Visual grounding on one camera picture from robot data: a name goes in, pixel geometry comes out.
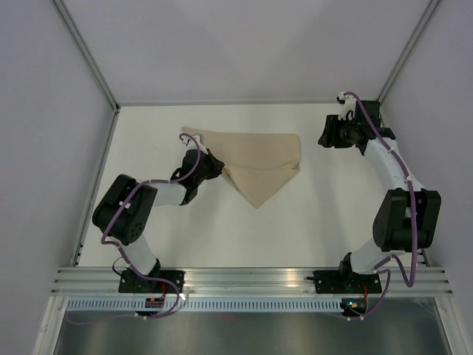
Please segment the beige cloth napkin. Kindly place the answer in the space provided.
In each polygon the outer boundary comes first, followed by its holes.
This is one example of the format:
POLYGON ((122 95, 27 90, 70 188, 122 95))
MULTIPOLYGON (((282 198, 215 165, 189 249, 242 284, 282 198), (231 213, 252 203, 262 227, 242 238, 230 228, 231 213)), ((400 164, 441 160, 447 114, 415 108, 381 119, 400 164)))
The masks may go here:
POLYGON ((300 170, 299 136, 290 133, 213 132, 189 126, 210 155, 224 163, 222 172, 256 209, 271 199, 300 170))

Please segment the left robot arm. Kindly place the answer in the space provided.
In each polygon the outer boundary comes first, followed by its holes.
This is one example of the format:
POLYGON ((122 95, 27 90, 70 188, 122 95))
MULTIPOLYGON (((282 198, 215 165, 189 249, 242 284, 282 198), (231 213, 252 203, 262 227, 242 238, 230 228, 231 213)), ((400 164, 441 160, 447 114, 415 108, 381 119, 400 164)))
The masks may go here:
POLYGON ((143 236, 152 209, 189 204, 200 185, 218 178, 224 167, 210 149, 189 149, 169 180, 140 182, 118 175, 96 206, 92 224, 102 233, 101 243, 118 249, 129 268, 137 272, 135 283, 144 292, 155 292, 161 284, 160 262, 143 236))

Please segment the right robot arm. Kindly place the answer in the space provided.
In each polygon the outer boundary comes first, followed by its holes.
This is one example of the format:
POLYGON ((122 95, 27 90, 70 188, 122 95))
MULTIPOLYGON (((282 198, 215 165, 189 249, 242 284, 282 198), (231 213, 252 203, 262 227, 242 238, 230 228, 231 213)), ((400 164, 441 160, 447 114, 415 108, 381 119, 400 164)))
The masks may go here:
POLYGON ((379 102, 363 101, 354 92, 342 92, 337 101, 341 111, 327 116, 319 145, 359 149, 386 191, 372 223, 372 239, 340 262, 338 285, 354 292, 363 285, 364 275, 374 274, 394 260, 406 286, 411 288, 418 251, 433 242, 441 196, 428 190, 407 166, 394 132, 381 122, 379 102))

